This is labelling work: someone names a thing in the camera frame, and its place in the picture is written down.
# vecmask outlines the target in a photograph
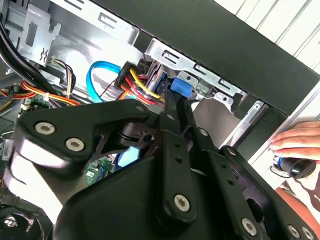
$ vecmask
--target orange wire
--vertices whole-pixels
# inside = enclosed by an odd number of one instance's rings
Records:
[[[4,91],[0,90],[0,94],[2,94],[5,97],[8,97],[8,94]],[[14,94],[13,95],[13,99],[29,99],[29,98],[33,98],[34,96],[36,96],[37,94],[34,92],[26,92],[26,93],[21,93],[21,94]]]
[[[124,99],[124,97],[125,97],[127,94],[128,94],[128,91],[125,90],[125,91],[121,94],[121,96],[119,97],[119,100]]]
[[[31,92],[34,92],[34,93],[42,95],[42,96],[45,96],[47,94],[46,92],[29,85],[26,81],[21,82],[21,87],[25,90],[29,90]],[[69,98],[66,98],[66,97],[63,97],[63,96],[59,96],[59,95],[55,95],[55,94],[50,93],[50,94],[48,94],[48,97],[51,99],[62,101],[64,103],[67,103],[72,106],[80,105],[79,102],[72,100],[72,99],[69,99]]]

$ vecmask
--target black wire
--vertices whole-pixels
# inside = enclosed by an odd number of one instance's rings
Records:
[[[56,61],[57,64],[59,64],[61,67],[65,68],[65,74],[66,75],[68,75],[68,69],[70,69],[70,73],[71,73],[71,93],[72,93],[73,90],[75,89],[76,81],[77,81],[76,75],[74,74],[74,70],[72,69],[72,67],[70,65],[66,64],[64,61],[62,61],[60,59],[57,59],[57,60],[62,62],[62,64],[61,64],[61,63]]]
[[[18,53],[8,38],[2,21],[0,21],[0,46],[0,57],[21,78],[46,92],[57,94],[45,77]]]
[[[113,83],[116,82],[116,80],[117,80],[117,79],[113,80],[113,81],[106,87],[106,89],[100,94],[100,97],[111,87],[111,85],[112,85]]]
[[[284,179],[290,179],[290,178],[291,178],[290,176],[281,176],[280,174],[274,172],[272,166],[270,167],[270,171],[271,171],[273,174],[277,175],[278,177],[281,177],[281,178],[284,178]]]

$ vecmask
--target black cable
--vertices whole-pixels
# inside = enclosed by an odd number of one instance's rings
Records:
[[[6,34],[5,27],[0,21],[0,57],[13,71],[28,83],[51,94],[57,94],[53,87],[47,82],[30,63],[28,63],[17,51]]]
[[[70,73],[71,73],[71,93],[72,93],[73,90],[75,89],[76,81],[77,81],[76,75],[74,74],[74,70],[72,69],[72,67],[70,65],[66,64],[64,61],[62,61],[60,59],[57,59],[57,61],[55,61],[55,62],[58,65],[60,65],[61,67],[65,68],[65,74],[67,75],[67,77],[68,77],[68,69],[70,70]]]
[[[111,85],[113,84],[113,83],[115,83],[116,82],[116,79],[115,80],[113,80],[106,88],[105,88],[105,90],[100,94],[100,97],[103,95],[103,94],[105,94],[105,92],[111,87]]]
[[[284,179],[290,179],[291,178],[290,176],[281,176],[280,174],[276,173],[275,171],[273,171],[273,167],[272,166],[270,167],[270,171],[273,174],[277,175],[278,177],[281,177],[281,178],[284,178]]]
[[[15,99],[12,100],[10,104],[8,104],[8,106],[6,106],[5,109],[0,111],[0,116],[3,116],[4,114],[8,113],[10,110],[12,110],[15,106],[17,106],[19,103],[21,102],[21,100],[19,99]]]

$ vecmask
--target human hand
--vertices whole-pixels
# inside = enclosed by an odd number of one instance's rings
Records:
[[[320,121],[298,124],[271,142],[278,157],[320,160]]]

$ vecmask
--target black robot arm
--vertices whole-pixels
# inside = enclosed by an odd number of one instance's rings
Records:
[[[54,240],[317,239],[235,149],[214,146],[184,99],[165,102],[160,114],[133,99],[27,112],[5,180],[18,159],[32,163],[63,206]],[[130,146],[139,160],[79,187],[89,160]]]

